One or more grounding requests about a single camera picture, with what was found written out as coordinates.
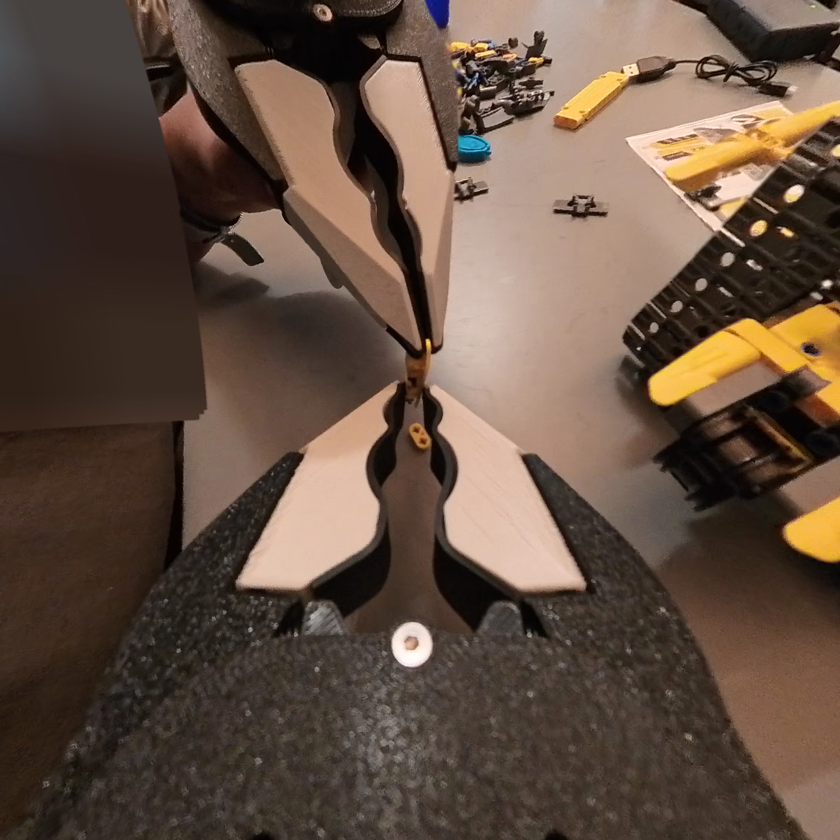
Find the yellow black tracked toy vehicle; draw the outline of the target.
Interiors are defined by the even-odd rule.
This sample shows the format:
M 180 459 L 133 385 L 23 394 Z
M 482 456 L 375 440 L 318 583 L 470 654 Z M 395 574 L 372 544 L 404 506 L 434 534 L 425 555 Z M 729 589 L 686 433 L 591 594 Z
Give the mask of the yellow black tracked toy vehicle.
M 838 101 L 762 123 L 666 171 L 690 197 L 770 175 L 627 326 L 676 432 L 655 457 L 694 509 L 773 497 L 784 541 L 839 560 Z

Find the pile of toy building parts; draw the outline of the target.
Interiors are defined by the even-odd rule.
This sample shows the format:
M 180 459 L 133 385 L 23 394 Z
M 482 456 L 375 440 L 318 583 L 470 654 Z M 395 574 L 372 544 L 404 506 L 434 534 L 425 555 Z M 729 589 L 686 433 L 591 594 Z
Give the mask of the pile of toy building parts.
M 547 44 L 546 34 L 539 29 L 523 53 L 517 38 L 449 42 L 460 106 L 460 136 L 486 135 L 550 103 L 554 91 L 540 75 L 552 63 L 544 54 Z

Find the person's brown shirt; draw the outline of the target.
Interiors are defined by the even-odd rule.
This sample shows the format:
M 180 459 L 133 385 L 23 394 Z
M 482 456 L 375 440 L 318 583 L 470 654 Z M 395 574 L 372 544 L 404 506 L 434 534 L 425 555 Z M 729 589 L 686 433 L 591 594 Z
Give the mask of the person's brown shirt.
M 87 708 L 162 572 L 168 423 L 2 433 L 2 743 L 57 739 Z

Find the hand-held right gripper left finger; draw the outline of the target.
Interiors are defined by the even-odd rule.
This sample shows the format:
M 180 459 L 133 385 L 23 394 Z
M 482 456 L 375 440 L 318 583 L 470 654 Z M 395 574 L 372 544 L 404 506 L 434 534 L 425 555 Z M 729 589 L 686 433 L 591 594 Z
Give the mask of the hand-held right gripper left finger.
M 391 563 L 382 489 L 402 424 L 403 387 L 393 382 L 301 450 L 238 590 L 331 601 L 341 614 L 379 593 Z

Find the instruction booklet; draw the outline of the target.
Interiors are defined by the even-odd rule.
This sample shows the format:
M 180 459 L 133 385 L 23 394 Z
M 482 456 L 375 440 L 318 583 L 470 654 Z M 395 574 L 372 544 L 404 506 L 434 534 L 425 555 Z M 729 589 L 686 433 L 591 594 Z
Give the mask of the instruction booklet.
M 682 187 L 669 180 L 667 169 L 719 141 L 792 114 L 793 111 L 782 102 L 772 101 L 670 129 L 631 136 L 626 138 L 626 143 L 711 231 L 717 232 L 770 175 L 772 165 L 750 162 L 722 174 L 708 185 L 713 194 L 706 197 L 690 197 Z

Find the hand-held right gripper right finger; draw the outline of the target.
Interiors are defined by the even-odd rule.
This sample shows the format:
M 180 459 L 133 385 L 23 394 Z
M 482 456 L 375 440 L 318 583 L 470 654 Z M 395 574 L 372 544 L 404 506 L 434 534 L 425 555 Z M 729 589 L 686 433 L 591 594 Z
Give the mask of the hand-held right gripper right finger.
M 480 621 L 496 602 L 585 592 L 520 447 L 440 387 L 425 392 L 425 428 L 440 485 L 434 578 L 459 617 Z

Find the black box device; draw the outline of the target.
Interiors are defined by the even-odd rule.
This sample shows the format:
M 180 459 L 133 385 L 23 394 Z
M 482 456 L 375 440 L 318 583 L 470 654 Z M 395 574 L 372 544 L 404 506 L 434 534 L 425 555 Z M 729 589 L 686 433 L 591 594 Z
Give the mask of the black box device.
M 838 2 L 682 1 L 751 60 L 826 61 L 838 55 Z

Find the long yellow toy block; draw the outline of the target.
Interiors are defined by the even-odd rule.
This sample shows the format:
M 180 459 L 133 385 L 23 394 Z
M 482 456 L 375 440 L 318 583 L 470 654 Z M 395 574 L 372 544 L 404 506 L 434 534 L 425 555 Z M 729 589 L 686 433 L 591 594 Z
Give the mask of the long yellow toy block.
M 567 101 L 554 115 L 556 128 L 576 131 L 612 102 L 629 84 L 622 71 L 607 71 Z

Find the person's left hand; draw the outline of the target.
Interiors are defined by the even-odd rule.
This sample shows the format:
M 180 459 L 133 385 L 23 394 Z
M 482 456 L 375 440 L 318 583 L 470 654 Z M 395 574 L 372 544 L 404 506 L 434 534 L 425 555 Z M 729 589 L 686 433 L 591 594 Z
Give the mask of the person's left hand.
M 215 134 L 192 91 L 160 117 L 160 126 L 185 207 L 218 222 L 277 208 L 268 181 Z

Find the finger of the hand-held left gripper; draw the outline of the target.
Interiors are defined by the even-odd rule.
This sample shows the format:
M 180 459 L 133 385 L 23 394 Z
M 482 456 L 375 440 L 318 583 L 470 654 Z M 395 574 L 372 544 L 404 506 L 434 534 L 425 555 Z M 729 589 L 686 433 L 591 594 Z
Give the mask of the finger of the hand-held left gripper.
M 279 62 L 249 62 L 235 74 L 287 183 L 290 225 L 387 328 L 420 350 L 403 269 L 378 238 L 371 199 L 339 154 L 328 89 Z
M 429 338 L 442 347 L 452 256 L 455 174 L 449 169 L 421 65 L 380 58 L 361 82 L 364 106 L 395 153 L 397 198 L 415 235 Z

